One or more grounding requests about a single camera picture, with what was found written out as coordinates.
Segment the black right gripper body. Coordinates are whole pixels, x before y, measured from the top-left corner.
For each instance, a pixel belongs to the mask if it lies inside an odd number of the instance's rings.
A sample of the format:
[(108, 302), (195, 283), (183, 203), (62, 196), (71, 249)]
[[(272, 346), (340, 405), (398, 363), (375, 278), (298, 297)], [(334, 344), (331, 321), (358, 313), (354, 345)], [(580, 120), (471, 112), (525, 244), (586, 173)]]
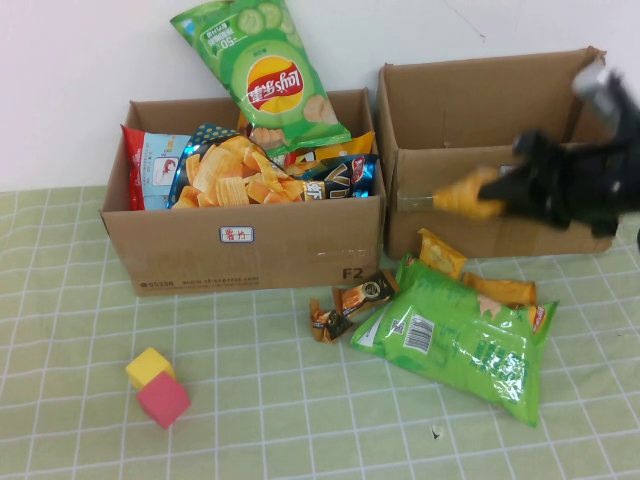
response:
[(564, 146), (541, 131), (522, 134), (514, 153), (528, 165), (522, 212), (558, 229), (573, 222), (596, 238), (616, 234), (619, 217), (639, 211), (639, 135)]

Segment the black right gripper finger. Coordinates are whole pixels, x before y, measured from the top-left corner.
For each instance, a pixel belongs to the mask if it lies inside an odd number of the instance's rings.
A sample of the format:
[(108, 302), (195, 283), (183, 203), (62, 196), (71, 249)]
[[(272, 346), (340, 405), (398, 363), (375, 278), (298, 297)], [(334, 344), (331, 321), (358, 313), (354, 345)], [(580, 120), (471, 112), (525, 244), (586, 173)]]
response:
[(502, 165), (498, 171), (497, 183), (502, 186), (522, 186), (528, 182), (528, 165)]
[(482, 213), (521, 213), (522, 195), (521, 182), (496, 180), (480, 187), (478, 206)]

